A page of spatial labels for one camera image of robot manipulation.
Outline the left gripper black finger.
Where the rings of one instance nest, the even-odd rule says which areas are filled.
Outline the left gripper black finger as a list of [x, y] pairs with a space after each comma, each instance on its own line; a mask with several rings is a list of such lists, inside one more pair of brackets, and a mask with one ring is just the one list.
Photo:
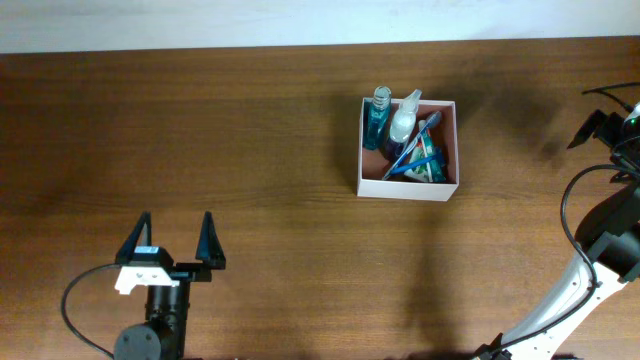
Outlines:
[[226, 256], [210, 211], [204, 213], [195, 258], [212, 270], [226, 269]]
[[132, 232], [116, 252], [116, 264], [128, 264], [134, 256], [138, 245], [151, 245], [151, 213], [143, 212], [134, 226]]

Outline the blue white toothbrush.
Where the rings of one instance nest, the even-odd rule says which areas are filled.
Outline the blue white toothbrush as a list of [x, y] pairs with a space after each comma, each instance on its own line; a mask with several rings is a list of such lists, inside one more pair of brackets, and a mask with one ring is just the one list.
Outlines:
[[398, 159], [393, 163], [393, 165], [389, 168], [389, 170], [382, 177], [382, 180], [387, 180], [392, 173], [400, 167], [400, 164], [404, 161], [404, 159], [411, 153], [411, 151], [415, 148], [418, 141], [420, 140], [422, 135], [425, 135], [427, 131], [439, 124], [442, 119], [442, 113], [440, 111], [435, 111], [431, 115], [427, 117], [425, 123], [419, 127], [417, 134], [414, 138], [409, 142], [409, 144], [404, 148], [403, 152], [400, 154]]

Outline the blue disposable razor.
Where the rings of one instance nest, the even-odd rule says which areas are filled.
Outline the blue disposable razor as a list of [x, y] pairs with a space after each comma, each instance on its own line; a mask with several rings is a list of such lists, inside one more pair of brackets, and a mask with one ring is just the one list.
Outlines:
[[426, 165], [426, 164], [430, 163], [431, 161], [437, 161], [439, 163], [440, 167], [444, 166], [444, 164], [445, 164], [444, 156], [443, 156], [442, 151], [439, 148], [437, 148], [435, 153], [433, 155], [431, 155], [431, 156], [427, 156], [425, 158], [422, 158], [422, 159], [417, 160], [415, 162], [409, 163], [407, 165], [398, 166], [398, 167], [395, 167], [395, 168], [391, 169], [389, 174], [390, 175], [401, 174], [401, 173], [404, 173], [404, 172], [406, 172], [408, 170], [415, 169], [415, 168], [417, 168], [419, 166]]

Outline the white green toothpaste tube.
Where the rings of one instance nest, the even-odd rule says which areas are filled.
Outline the white green toothpaste tube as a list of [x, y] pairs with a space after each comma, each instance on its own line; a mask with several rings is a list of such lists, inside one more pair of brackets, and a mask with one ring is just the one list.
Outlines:
[[444, 161], [441, 149], [434, 144], [429, 129], [422, 135], [421, 143], [421, 150], [423, 151], [422, 157], [431, 157], [431, 160], [428, 163], [420, 165], [416, 169], [416, 172], [425, 182], [444, 183], [446, 181], [446, 175], [444, 173], [446, 162]]

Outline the green soap box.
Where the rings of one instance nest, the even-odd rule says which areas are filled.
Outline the green soap box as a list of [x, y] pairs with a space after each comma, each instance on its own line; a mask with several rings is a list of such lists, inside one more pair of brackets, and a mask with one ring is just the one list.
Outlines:
[[[417, 145], [411, 153], [409, 162], [415, 162], [432, 154], [433, 149], [431, 146]], [[433, 181], [433, 173], [430, 163], [408, 170], [404, 172], [404, 175], [419, 182], [431, 183]]]

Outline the purple foam pump bottle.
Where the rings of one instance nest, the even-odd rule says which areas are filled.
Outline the purple foam pump bottle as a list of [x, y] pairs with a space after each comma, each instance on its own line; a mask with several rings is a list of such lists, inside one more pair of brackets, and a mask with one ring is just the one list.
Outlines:
[[399, 159], [409, 142], [415, 127], [421, 95], [422, 91], [415, 89], [403, 99], [394, 113], [385, 143], [385, 155], [390, 162], [395, 162]]

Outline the teal mouthwash bottle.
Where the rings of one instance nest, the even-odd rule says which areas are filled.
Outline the teal mouthwash bottle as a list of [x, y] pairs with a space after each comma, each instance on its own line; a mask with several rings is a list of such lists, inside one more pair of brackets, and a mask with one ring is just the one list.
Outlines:
[[363, 146], [367, 150], [376, 150], [382, 143], [384, 129], [391, 111], [391, 90], [378, 86], [374, 90], [367, 115], [366, 134]]

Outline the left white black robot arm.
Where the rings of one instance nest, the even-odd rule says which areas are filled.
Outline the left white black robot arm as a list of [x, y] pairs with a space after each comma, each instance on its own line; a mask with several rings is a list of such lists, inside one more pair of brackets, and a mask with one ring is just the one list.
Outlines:
[[191, 263], [175, 262], [165, 248], [152, 244], [151, 234], [151, 214], [144, 212], [115, 255], [120, 267], [116, 291], [129, 295], [138, 286], [147, 289], [144, 321], [121, 331], [114, 344], [115, 359], [183, 358], [191, 284], [210, 282], [214, 271], [226, 268], [209, 211], [204, 213]]

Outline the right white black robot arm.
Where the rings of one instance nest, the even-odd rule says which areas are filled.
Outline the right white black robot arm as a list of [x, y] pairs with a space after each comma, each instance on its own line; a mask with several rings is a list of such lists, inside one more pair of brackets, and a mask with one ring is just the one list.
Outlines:
[[[560, 220], [575, 250], [560, 280], [519, 324], [481, 345], [475, 359], [554, 359], [556, 351], [607, 298], [639, 278], [639, 106], [621, 116], [594, 111], [568, 145], [593, 137], [611, 151], [610, 162], [588, 167], [568, 183]], [[571, 191], [585, 175], [611, 170], [624, 187], [585, 215], [576, 231], [566, 217]]]

